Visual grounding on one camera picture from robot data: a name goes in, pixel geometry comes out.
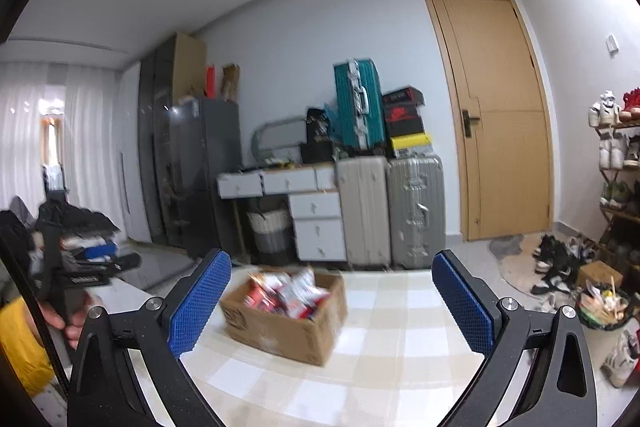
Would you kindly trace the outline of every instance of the white drawer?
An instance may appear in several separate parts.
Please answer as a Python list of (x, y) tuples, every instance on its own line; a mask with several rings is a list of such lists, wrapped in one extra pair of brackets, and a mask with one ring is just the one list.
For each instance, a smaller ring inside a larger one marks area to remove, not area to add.
[(218, 193), (223, 200), (235, 198), (251, 198), (262, 195), (261, 171), (244, 174), (220, 174), (218, 176)]
[(341, 219), (295, 220), (300, 261), (346, 261)]
[(289, 196), (289, 209), (294, 219), (316, 219), (318, 217), (340, 217), (340, 194), (338, 192), (313, 192)]
[(288, 192), (309, 192), (316, 189), (316, 173), (313, 169), (289, 169), (284, 171), (263, 171), (265, 194), (287, 194)]
[(318, 190), (334, 190), (334, 188), (338, 188), (335, 182), (335, 169), (333, 166), (317, 167), (315, 170)]

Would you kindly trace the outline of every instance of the blue gripper pad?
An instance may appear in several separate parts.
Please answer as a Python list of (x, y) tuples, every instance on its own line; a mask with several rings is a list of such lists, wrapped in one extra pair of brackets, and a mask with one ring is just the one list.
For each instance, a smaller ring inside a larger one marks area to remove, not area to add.
[(494, 349), (494, 324), (484, 306), (442, 253), (434, 257), (431, 275), (469, 348), (487, 357)]
[(196, 345), (229, 279), (231, 259), (228, 253), (221, 250), (200, 274), (171, 317), (168, 344), (176, 359)]

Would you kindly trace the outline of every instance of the yellow jacket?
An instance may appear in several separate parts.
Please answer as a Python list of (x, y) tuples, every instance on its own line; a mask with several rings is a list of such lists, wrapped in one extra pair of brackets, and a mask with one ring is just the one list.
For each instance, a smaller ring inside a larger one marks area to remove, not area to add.
[(33, 397), (53, 378), (53, 368), (47, 352), (27, 325), (24, 309), (20, 297), (0, 310), (0, 344), (18, 379)]

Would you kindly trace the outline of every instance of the door frame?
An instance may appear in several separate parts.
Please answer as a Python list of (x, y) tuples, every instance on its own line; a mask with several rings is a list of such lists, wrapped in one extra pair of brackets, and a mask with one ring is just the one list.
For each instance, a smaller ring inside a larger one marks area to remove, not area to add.
[[(424, 0), (427, 5), (427, 10), (429, 11), (429, 15), (431, 17), (431, 25), (433, 25), (433, 29), (436, 33), (436, 39), (438, 41), (438, 47), (440, 48), (440, 56), (442, 58), (442, 65), (444, 66), (445, 77), (447, 78), (447, 86), (449, 87), (449, 99), (451, 101), (451, 110), (453, 113), (453, 122), (456, 134), (456, 150), (458, 153), (458, 180), (460, 182), (460, 232), (462, 232), (462, 239), (466, 241), (468, 237), (468, 187), (467, 187), (467, 177), (466, 177), (466, 155), (465, 155), (465, 137), (463, 134), (463, 123), (462, 123), (462, 114), (460, 113), (460, 104), (458, 102), (458, 91), (456, 89), (456, 83), (454, 81), (453, 76), (453, 67), (451, 66), (451, 61), (449, 58), (449, 51), (447, 50), (447, 43), (444, 39), (444, 33), (440, 26), (440, 20), (438, 18), (438, 14), (436, 12), (435, 5), (433, 0)], [(527, 30), (527, 26), (524, 23), (524, 19), (522, 17), (522, 13), (518, 8), (518, 4), (515, 0), (503, 0), (509, 1), (511, 6), (513, 7), (514, 12), (516, 13), (516, 17), (518, 22), (520, 23), (520, 28), (522, 29), (522, 33), (524, 34), (525, 40), (527, 41), (527, 47), (529, 48), (529, 54), (533, 60), (533, 68), (536, 71), (536, 78), (538, 80), (538, 89), (540, 90), (540, 97), (542, 99), (542, 106), (544, 108), (545, 113), (545, 123), (546, 123), (546, 143), (548, 147), (549, 153), (549, 216), (548, 216), (548, 227), (549, 230), (552, 229), (554, 222), (554, 151), (553, 144), (551, 142), (551, 119), (549, 117), (549, 108), (546, 103), (546, 92), (545, 86), (542, 81), (542, 73), (540, 71), (540, 65), (538, 64), (538, 58), (536, 57), (535, 50), (533, 48), (533, 44), (531, 43), (531, 39), (529, 37), (529, 31)]]

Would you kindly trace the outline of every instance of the silver bolt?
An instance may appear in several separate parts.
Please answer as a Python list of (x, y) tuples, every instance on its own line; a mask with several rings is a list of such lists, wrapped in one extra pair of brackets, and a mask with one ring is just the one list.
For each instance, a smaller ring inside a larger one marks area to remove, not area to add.
[(102, 315), (102, 306), (94, 306), (89, 310), (89, 318), (97, 319), (100, 315)]
[(514, 298), (505, 297), (504, 299), (502, 299), (502, 307), (505, 310), (512, 312), (518, 308), (518, 302)]
[(162, 306), (162, 299), (159, 297), (151, 297), (146, 303), (145, 308), (147, 310), (156, 311), (160, 306)]
[(562, 306), (562, 313), (570, 319), (575, 317), (575, 310), (571, 306)]

